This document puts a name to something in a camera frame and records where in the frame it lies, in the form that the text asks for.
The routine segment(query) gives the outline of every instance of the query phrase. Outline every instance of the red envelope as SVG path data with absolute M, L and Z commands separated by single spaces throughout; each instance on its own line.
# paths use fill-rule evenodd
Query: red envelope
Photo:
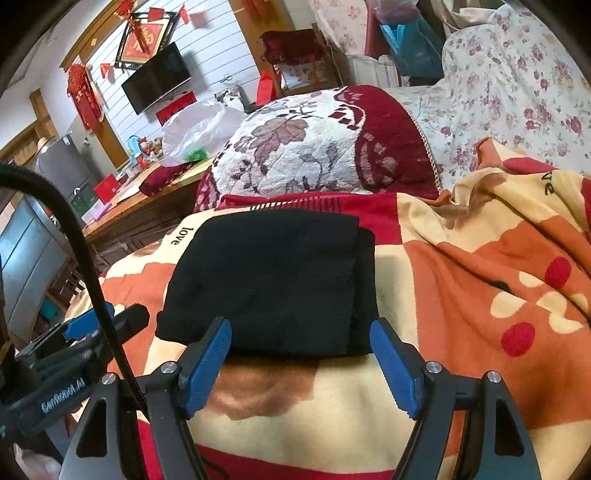
M 148 10 L 148 22 L 156 22 L 164 18 L 164 8 L 150 7 Z

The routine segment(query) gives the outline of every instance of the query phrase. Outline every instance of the red polka dot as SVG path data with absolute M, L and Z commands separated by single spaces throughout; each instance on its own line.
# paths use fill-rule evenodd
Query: red polka dot
M 572 271 L 573 267 L 565 257 L 556 257 L 548 265 L 544 274 L 544 281 L 553 289 L 559 290 L 564 287 Z
M 523 322 L 513 325 L 503 334 L 501 346 L 509 356 L 524 355 L 534 343 L 535 328 L 532 324 Z

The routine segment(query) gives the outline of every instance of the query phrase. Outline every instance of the folded black fabric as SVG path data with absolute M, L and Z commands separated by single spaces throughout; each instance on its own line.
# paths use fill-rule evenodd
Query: folded black fabric
M 214 217 L 176 266 L 156 335 L 188 345 L 224 316 L 232 324 L 234 352 L 368 353 L 369 323 L 378 316 L 374 243 L 357 217 L 338 213 L 260 210 Z

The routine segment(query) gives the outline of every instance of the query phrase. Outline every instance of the box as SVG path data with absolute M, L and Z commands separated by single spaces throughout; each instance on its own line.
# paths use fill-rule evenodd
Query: box
M 101 202 L 109 203 L 120 187 L 115 176 L 111 174 L 95 187 L 95 193 Z

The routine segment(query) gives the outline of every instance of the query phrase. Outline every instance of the red pillow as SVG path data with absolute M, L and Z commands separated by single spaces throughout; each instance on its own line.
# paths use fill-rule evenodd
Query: red pillow
M 193 163 L 181 163 L 174 167 L 158 167 L 139 186 L 140 192 L 150 197 L 160 192 L 166 185 L 171 183 L 174 179 L 180 177 L 188 169 L 193 166 Z

